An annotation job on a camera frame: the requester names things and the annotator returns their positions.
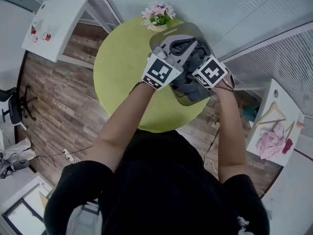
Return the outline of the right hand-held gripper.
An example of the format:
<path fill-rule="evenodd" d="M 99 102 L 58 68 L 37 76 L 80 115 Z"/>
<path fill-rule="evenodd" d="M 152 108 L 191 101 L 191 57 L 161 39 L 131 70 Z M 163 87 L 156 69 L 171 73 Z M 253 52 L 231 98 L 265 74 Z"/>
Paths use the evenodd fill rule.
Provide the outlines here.
<path fill-rule="evenodd" d="M 205 56 L 192 76 L 205 88 L 215 87 L 225 76 L 226 68 L 213 55 Z"/>

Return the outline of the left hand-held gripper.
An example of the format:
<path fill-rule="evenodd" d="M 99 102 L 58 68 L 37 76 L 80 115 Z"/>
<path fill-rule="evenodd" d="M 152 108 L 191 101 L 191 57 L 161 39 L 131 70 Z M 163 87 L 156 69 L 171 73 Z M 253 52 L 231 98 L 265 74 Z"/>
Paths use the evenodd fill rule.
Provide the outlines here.
<path fill-rule="evenodd" d="M 181 44 L 177 62 L 169 56 L 174 44 Z M 197 41 L 193 36 L 186 34 L 168 36 L 149 54 L 141 82 L 155 90 L 166 87 L 183 73 L 181 65 L 187 61 L 196 46 Z"/>

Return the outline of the grey plastic basket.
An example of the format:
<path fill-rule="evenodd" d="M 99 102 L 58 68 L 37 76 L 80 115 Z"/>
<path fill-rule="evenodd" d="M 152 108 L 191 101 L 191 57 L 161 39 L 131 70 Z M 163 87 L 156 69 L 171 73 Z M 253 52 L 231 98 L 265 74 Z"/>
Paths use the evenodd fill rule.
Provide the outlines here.
<path fill-rule="evenodd" d="M 210 46 L 208 45 L 206 39 L 204 38 L 203 34 L 201 33 L 200 29 L 192 23 L 183 23 L 183 24 L 179 24 L 177 26 L 174 26 L 170 29 L 167 29 L 163 32 L 159 32 L 158 34 L 154 35 L 151 39 L 150 39 L 150 48 L 153 51 L 157 46 L 160 46 L 161 42 L 163 40 L 165 40 L 168 36 L 171 35 L 179 35 L 179 34 L 186 34 L 186 35 L 190 35 L 193 36 L 195 38 L 197 38 L 199 41 L 202 41 L 203 44 L 211 50 Z M 170 54 L 169 56 L 173 57 L 173 59 L 177 62 L 178 58 L 174 57 L 174 55 Z M 209 99 L 211 96 L 213 96 L 215 93 L 213 91 L 211 91 L 210 89 L 206 89 L 209 93 L 210 96 L 206 99 Z M 192 102 L 188 99 L 188 97 L 184 96 L 183 94 L 180 93 L 176 93 L 174 92 L 175 97 L 177 98 L 178 102 L 183 105 L 183 106 L 191 106 L 194 105 L 198 102 L 200 102 L 201 100 Z"/>

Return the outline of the dark grey clothes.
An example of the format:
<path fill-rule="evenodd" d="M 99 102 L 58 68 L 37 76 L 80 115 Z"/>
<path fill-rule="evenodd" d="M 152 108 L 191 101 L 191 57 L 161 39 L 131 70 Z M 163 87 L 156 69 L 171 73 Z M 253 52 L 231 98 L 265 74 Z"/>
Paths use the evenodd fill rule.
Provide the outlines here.
<path fill-rule="evenodd" d="M 192 102 L 206 99 L 210 93 L 192 76 L 195 69 L 202 63 L 205 56 L 211 55 L 211 50 L 208 49 L 202 41 L 196 38 L 197 46 L 189 56 L 187 61 L 181 65 L 183 73 L 179 75 L 173 82 L 171 88 L 174 92 L 183 94 Z M 178 58 L 181 44 L 174 44 L 171 49 L 171 54 Z"/>

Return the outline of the person's right forearm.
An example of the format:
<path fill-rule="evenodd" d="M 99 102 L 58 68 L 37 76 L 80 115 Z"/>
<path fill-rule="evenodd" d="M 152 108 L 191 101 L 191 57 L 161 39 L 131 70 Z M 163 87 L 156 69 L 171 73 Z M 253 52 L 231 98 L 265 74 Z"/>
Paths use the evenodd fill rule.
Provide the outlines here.
<path fill-rule="evenodd" d="M 230 83 L 220 81 L 213 91 L 220 102 L 220 132 L 218 146 L 218 178 L 246 174 L 246 143 L 237 101 Z"/>

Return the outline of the person's left forearm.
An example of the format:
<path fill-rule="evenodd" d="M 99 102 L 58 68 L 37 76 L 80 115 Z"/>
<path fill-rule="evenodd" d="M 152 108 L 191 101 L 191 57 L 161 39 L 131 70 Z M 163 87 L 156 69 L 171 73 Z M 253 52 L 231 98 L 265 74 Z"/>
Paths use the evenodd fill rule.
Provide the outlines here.
<path fill-rule="evenodd" d="M 88 161 L 104 164 L 112 172 L 117 170 L 155 91 L 144 82 L 131 91 L 87 149 Z"/>

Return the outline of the pink flowers in pot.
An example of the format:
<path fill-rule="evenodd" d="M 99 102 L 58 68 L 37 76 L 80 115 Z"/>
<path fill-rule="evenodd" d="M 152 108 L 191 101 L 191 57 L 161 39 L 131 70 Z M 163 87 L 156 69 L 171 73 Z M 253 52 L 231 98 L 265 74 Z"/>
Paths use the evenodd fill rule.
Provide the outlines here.
<path fill-rule="evenodd" d="M 154 32 L 162 32 L 168 29 L 171 22 L 176 18 L 176 13 L 172 5 L 167 2 L 149 3 L 141 11 L 141 15 L 141 24 Z"/>

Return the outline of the teal bin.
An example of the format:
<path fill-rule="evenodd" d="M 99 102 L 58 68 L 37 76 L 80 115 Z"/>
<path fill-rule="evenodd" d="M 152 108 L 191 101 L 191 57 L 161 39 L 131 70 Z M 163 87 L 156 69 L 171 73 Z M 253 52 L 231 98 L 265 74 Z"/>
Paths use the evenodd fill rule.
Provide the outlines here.
<path fill-rule="evenodd" d="M 254 122 L 260 106 L 243 106 L 243 118 L 247 121 Z"/>

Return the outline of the round table green tablecloth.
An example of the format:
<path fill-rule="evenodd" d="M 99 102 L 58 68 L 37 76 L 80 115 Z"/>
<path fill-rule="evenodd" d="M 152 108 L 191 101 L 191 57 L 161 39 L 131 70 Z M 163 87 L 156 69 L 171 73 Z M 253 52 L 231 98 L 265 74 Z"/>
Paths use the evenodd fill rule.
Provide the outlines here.
<path fill-rule="evenodd" d="M 101 44 L 94 61 L 93 80 L 98 99 L 112 115 L 140 81 L 151 52 L 155 32 L 143 25 L 141 17 L 116 27 Z M 197 117 L 208 99 L 191 106 L 181 105 L 169 86 L 156 91 L 140 122 L 139 129 L 162 133 L 187 125 Z"/>

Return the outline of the white slatted blind panel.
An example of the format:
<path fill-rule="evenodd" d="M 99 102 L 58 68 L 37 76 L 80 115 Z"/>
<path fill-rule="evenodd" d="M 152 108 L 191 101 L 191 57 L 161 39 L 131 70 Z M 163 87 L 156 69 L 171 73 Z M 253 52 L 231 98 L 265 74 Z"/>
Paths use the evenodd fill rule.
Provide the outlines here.
<path fill-rule="evenodd" d="M 109 0 L 89 0 L 89 4 L 100 15 L 111 30 L 116 29 L 122 21 Z"/>
<path fill-rule="evenodd" d="M 313 21 L 223 57 L 241 85 L 275 79 L 313 118 Z"/>

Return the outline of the wooden triangle hanger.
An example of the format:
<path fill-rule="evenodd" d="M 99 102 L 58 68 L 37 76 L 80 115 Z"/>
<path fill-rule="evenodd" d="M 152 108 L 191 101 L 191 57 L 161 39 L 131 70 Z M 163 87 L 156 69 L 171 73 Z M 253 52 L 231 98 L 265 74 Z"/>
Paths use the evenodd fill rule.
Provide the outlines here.
<path fill-rule="evenodd" d="M 281 121 L 284 121 L 287 119 L 287 117 L 284 115 L 284 113 L 278 108 L 277 103 L 274 101 L 269 110 L 258 120 L 257 124 L 263 123 L 263 120 L 265 120 L 272 112 L 276 112 L 278 115 L 282 117 Z"/>

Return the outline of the pink garment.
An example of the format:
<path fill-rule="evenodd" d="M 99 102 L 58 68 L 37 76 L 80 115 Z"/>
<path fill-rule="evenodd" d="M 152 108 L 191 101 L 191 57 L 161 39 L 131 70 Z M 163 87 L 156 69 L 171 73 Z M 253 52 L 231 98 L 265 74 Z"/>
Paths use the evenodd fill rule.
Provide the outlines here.
<path fill-rule="evenodd" d="M 269 160 L 282 152 L 286 144 L 286 132 L 281 122 L 277 122 L 271 130 L 261 129 L 256 144 L 261 159 Z"/>

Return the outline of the white table with hangers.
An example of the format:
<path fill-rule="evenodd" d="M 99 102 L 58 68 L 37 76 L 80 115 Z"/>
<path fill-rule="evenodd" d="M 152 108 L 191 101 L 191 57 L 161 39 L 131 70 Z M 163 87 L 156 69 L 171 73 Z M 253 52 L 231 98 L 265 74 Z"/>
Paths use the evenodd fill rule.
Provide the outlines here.
<path fill-rule="evenodd" d="M 246 140 L 246 150 L 261 159 L 285 166 L 304 128 L 304 114 L 274 79 L 235 87 L 237 91 L 244 89 L 264 91 L 260 106 L 251 111 L 255 119 Z"/>

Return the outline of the dark red cloth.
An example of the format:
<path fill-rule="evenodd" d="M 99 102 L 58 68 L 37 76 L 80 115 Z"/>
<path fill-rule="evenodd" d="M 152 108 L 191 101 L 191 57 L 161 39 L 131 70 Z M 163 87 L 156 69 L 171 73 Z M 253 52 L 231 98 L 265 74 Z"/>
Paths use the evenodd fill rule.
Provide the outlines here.
<path fill-rule="evenodd" d="M 282 153 L 286 154 L 291 149 L 292 146 L 293 146 L 292 140 L 291 139 L 287 139 L 285 147 L 282 150 Z"/>

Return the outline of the white desk with bottles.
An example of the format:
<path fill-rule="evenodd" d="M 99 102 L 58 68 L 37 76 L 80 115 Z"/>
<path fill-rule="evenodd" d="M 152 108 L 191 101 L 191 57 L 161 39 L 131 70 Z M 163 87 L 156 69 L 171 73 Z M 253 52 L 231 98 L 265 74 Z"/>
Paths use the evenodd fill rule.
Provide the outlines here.
<path fill-rule="evenodd" d="M 64 55 L 67 43 L 84 12 L 107 33 L 112 31 L 89 4 L 89 0 L 45 0 L 29 26 L 22 48 L 55 63 L 63 61 L 93 69 L 93 64 Z M 29 39 L 34 22 L 39 27 L 34 34 L 38 37 L 35 43 Z M 49 41 L 41 39 L 44 32 L 51 34 Z"/>

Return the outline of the person's black top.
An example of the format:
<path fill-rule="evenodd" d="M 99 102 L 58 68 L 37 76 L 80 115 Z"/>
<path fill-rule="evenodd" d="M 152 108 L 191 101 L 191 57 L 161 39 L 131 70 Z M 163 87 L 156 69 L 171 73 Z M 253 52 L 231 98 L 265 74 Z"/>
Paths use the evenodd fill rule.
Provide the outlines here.
<path fill-rule="evenodd" d="M 45 208 L 49 235 L 65 235 L 72 211 L 98 199 L 102 235 L 269 235 L 251 178 L 219 182 L 178 132 L 137 131 L 121 164 L 82 161 L 64 168 Z"/>

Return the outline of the white power strip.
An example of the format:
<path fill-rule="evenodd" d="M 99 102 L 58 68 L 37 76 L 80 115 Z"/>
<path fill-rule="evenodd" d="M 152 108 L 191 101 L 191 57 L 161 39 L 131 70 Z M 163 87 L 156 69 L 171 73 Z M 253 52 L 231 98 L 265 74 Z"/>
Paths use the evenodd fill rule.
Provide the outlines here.
<path fill-rule="evenodd" d="M 71 155 L 71 153 L 66 148 L 63 150 L 63 155 L 67 161 L 71 163 L 75 162 L 75 158 Z"/>

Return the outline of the black office chair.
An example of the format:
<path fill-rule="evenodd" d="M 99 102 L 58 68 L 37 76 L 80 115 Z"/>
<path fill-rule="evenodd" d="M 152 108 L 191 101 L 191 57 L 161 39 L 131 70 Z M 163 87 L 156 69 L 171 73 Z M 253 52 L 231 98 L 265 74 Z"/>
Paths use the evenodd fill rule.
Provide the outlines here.
<path fill-rule="evenodd" d="M 8 110 L 4 111 L 2 109 L 1 111 L 3 122 L 6 122 L 6 115 L 10 116 L 10 120 L 13 125 L 22 125 L 22 120 L 23 118 L 27 118 L 27 115 L 29 115 L 33 121 L 36 121 L 36 118 L 31 114 L 28 104 L 34 100 L 38 100 L 38 98 L 34 97 L 27 100 L 27 92 L 29 89 L 31 89 L 31 87 L 30 85 L 27 85 L 22 97 L 20 97 L 19 91 L 16 87 L 8 90 L 0 89 L 0 102 L 8 101 Z"/>

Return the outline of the white fabric bag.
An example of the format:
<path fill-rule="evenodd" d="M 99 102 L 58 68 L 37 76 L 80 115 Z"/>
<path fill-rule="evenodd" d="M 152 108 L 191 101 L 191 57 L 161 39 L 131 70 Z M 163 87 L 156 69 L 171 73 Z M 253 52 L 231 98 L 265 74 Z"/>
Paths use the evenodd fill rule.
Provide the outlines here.
<path fill-rule="evenodd" d="M 10 146 L 5 149 L 4 155 L 5 160 L 11 163 L 17 161 L 29 161 L 36 157 L 35 151 L 31 148 L 31 141 L 29 138 L 25 138 L 19 143 Z"/>

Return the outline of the grey waist pack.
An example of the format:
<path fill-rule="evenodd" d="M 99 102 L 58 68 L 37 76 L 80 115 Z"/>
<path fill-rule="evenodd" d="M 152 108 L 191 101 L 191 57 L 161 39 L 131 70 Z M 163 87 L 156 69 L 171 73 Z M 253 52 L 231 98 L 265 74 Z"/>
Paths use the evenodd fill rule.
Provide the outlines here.
<path fill-rule="evenodd" d="M 101 235 L 102 222 L 98 199 L 87 201 L 71 213 L 66 235 Z"/>

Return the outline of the dark grey round device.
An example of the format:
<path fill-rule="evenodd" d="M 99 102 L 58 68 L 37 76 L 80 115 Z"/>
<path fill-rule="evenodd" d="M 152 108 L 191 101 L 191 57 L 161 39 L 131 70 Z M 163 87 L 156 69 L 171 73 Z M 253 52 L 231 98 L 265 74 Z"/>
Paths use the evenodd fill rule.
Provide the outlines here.
<path fill-rule="evenodd" d="M 28 160 L 23 160 L 23 161 L 16 161 L 12 163 L 11 167 L 12 167 L 12 170 L 15 172 L 15 171 L 20 171 L 25 168 L 28 168 L 29 165 L 30 165 L 30 162 Z"/>

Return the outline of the window with dark frame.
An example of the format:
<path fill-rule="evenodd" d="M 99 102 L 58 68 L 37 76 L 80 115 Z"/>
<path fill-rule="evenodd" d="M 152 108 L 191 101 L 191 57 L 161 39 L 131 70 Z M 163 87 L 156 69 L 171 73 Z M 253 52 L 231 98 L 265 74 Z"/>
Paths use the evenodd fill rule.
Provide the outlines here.
<path fill-rule="evenodd" d="M 43 218 L 24 199 L 17 201 L 2 216 L 17 235 L 48 235 Z"/>

